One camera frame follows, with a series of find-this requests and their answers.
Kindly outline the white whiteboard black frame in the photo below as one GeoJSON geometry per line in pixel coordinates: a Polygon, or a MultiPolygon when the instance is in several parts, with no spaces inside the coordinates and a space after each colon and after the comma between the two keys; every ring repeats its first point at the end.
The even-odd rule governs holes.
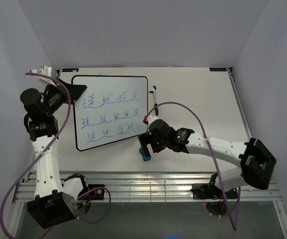
{"type": "Polygon", "coordinates": [[[87,89],[74,103],[76,149],[86,151],[147,131],[148,78],[76,75],[73,85],[87,89]]]}

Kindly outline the blue bone-shaped eraser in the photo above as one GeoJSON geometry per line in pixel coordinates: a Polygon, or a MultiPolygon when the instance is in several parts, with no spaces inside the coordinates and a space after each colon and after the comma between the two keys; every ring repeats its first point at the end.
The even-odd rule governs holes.
{"type": "Polygon", "coordinates": [[[150,159],[151,159],[151,156],[150,155],[145,155],[144,153],[143,153],[143,149],[140,147],[139,148],[139,152],[140,152],[140,154],[141,154],[141,156],[142,156],[142,158],[143,158],[143,161],[145,161],[145,162],[147,162],[147,161],[149,161],[150,159]]]}

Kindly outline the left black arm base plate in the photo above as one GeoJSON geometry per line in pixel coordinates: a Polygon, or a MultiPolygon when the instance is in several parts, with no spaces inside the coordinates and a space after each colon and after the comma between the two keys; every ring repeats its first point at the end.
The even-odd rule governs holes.
{"type": "Polygon", "coordinates": [[[88,191],[94,189],[88,193],[85,197],[87,200],[103,200],[104,199],[104,184],[89,184],[88,191]]]}

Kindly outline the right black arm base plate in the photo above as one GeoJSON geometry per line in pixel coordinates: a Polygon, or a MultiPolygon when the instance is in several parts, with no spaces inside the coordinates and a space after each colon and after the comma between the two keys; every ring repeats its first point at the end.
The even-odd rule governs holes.
{"type": "MultiPolygon", "coordinates": [[[[216,186],[209,186],[208,184],[192,184],[190,189],[194,199],[224,199],[222,191],[216,186]]],[[[231,189],[225,192],[227,199],[237,199],[237,189],[231,189]]]]}

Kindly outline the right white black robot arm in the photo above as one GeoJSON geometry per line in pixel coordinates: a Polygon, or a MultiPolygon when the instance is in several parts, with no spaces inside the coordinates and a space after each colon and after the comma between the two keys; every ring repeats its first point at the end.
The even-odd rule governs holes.
{"type": "Polygon", "coordinates": [[[157,117],[148,117],[148,130],[139,135],[140,153],[145,161],[151,154],[170,149],[176,153],[197,154],[228,162],[235,167],[224,172],[217,170],[210,181],[201,186],[193,186],[195,199],[236,199],[236,189],[251,186],[267,190],[276,165],[276,158],[257,138],[248,142],[234,142],[218,138],[205,138],[192,129],[175,130],[157,117]]]}

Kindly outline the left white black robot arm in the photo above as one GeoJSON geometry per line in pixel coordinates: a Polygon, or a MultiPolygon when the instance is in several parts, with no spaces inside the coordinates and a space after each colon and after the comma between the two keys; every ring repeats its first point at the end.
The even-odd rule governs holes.
{"type": "Polygon", "coordinates": [[[68,99],[74,103],[84,91],[86,85],[63,84],[47,85],[43,93],[30,88],[23,91],[20,100],[27,112],[24,125],[29,133],[36,156],[40,159],[36,166],[36,189],[34,199],[27,203],[27,210],[41,228],[74,220],[78,216],[77,199],[89,195],[89,186],[82,174],[73,174],[60,179],[58,165],[59,132],[54,112],[68,99]]]}

